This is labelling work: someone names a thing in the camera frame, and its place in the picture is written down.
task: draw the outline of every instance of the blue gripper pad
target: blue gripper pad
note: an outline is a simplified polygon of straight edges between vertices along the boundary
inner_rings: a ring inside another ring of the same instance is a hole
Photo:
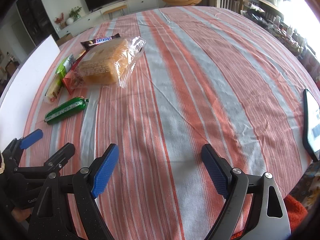
[[[32,133],[30,133],[29,135],[21,139],[20,149],[28,149],[31,145],[36,143],[42,137],[43,137],[43,132],[41,129],[37,129],[33,131]]]
[[[223,167],[221,167],[217,160],[219,157],[210,144],[205,144],[202,147],[201,158],[218,194],[222,195],[225,199],[228,199],[229,181],[227,174],[230,174],[230,171],[223,171]]]
[[[99,194],[104,192],[119,159],[119,147],[116,144],[113,145],[109,152],[107,151],[104,153],[107,154],[107,157],[104,159],[94,176],[93,187],[91,190],[91,194],[94,198],[97,198]]]

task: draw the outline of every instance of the striped tablecloth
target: striped tablecloth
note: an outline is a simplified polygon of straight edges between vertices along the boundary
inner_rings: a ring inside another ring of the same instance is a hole
[[[55,105],[44,93],[58,63],[77,55],[80,41],[142,36],[144,56],[128,86],[87,88]],[[200,158],[210,143],[232,167],[271,172],[284,196],[310,163],[302,145],[303,96],[315,83],[298,60],[255,23],[229,10],[162,8],[105,22],[61,46],[33,101],[25,135],[42,140],[22,165],[43,165],[65,143],[76,147],[63,175],[89,166],[110,143],[120,157],[98,206],[115,239],[204,239],[224,200]],[[86,111],[59,124],[44,123],[58,104],[82,95]],[[74,198],[74,221],[81,236]],[[244,227],[249,199],[236,231]]]

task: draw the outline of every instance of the white vase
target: white vase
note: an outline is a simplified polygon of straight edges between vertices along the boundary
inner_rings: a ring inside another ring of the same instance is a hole
[[[74,21],[74,18],[70,17],[70,18],[68,18],[68,20],[66,20],[66,23],[67,23],[67,25],[70,25],[73,23],[73,21]]]

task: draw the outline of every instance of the red cloth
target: red cloth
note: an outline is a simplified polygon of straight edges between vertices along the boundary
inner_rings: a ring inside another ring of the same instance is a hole
[[[298,200],[296,200],[291,195],[287,195],[284,198],[284,204],[287,209],[287,213],[289,217],[290,229],[291,229],[291,232],[293,232],[298,227],[298,225],[300,225],[302,220],[304,220],[304,218],[308,214],[308,211]],[[235,239],[241,235],[242,235],[242,231],[234,234],[231,237],[231,239]]]

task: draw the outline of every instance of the bright window light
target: bright window light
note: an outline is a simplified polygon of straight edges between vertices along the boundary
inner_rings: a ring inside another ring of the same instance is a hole
[[[297,29],[298,33],[307,38],[308,45],[320,59],[320,23],[304,0],[284,1],[279,5],[284,14],[284,23]]]

